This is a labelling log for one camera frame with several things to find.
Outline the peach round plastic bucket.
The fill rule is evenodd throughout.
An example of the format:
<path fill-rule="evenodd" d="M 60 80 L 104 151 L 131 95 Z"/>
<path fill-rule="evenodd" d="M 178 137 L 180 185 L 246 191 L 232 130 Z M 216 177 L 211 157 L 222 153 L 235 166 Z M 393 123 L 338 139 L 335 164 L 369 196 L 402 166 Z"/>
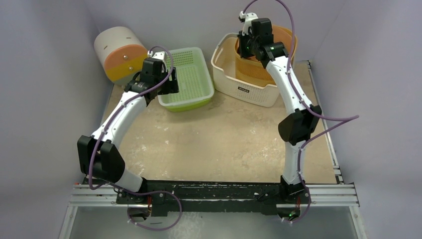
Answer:
<path fill-rule="evenodd" d="M 278 25 L 272 25 L 272 34 L 274 43 L 282 42 L 288 52 L 293 49 L 293 61 L 298 43 L 297 36 L 295 35 L 295 37 L 293 37 L 293 33 L 290 29 Z"/>

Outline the cream perforated storage basket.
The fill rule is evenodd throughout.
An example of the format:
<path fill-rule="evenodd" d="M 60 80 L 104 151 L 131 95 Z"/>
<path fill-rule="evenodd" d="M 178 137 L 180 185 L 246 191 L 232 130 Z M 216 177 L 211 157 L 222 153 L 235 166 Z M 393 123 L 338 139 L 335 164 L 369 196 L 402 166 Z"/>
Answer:
<path fill-rule="evenodd" d="M 234 45 L 237 34 L 226 34 L 215 48 L 212 58 L 214 88 L 233 98 L 262 107 L 272 107 L 280 97 L 276 85 L 256 86 L 235 76 Z"/>

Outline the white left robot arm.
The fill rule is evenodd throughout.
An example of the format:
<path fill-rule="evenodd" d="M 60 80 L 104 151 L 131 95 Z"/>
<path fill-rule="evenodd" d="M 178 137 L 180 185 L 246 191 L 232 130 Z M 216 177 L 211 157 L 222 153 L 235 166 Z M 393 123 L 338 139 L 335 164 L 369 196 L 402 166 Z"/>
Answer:
<path fill-rule="evenodd" d="M 128 190 L 137 204 L 148 199 L 148 190 L 142 186 L 143 178 L 129 171 L 118 149 L 136 117 L 153 99 L 179 91 L 176 68 L 166 64 L 165 58 L 165 52 L 158 52 L 144 59 L 142 70 L 125 87 L 108 118 L 91 135 L 82 135 L 77 141 L 80 169 L 89 182 L 97 178 Z"/>

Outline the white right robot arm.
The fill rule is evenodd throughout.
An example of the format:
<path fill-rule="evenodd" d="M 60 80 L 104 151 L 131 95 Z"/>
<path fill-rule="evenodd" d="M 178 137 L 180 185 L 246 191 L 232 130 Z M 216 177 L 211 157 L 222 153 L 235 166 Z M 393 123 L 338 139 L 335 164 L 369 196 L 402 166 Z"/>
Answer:
<path fill-rule="evenodd" d="M 305 190 L 302 165 L 304 146 L 315 131 L 321 107 L 314 106 L 306 96 L 292 70 L 290 54 L 282 42 L 275 42 L 272 23 L 251 13 L 240 18 L 243 29 L 238 34 L 238 53 L 242 58 L 255 57 L 269 73 L 279 89 L 287 116 L 278 124 L 278 132 L 285 142 L 285 166 L 281 176 L 280 198 L 294 201 Z"/>

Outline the white perforated strainer tray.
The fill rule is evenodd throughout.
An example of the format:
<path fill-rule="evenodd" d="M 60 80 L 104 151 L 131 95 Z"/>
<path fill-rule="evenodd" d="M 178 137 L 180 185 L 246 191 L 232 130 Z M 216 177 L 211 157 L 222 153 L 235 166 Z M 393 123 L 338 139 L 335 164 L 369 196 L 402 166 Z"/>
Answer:
<path fill-rule="evenodd" d="M 170 53 L 177 68 L 179 93 L 159 96 L 159 104 L 178 106 L 212 99 L 214 86 L 202 50 L 188 47 L 170 50 Z"/>

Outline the yellow perforated plastic basket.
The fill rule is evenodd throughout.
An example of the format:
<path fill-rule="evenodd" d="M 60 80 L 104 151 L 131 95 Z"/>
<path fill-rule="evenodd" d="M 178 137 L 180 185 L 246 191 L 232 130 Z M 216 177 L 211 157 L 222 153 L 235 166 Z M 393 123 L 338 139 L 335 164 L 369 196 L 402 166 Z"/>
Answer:
<path fill-rule="evenodd" d="M 238 38 L 234 45 L 235 53 L 235 77 L 241 81 L 259 86 L 276 85 L 270 74 L 263 68 L 262 64 L 255 58 L 241 58 L 237 53 Z"/>

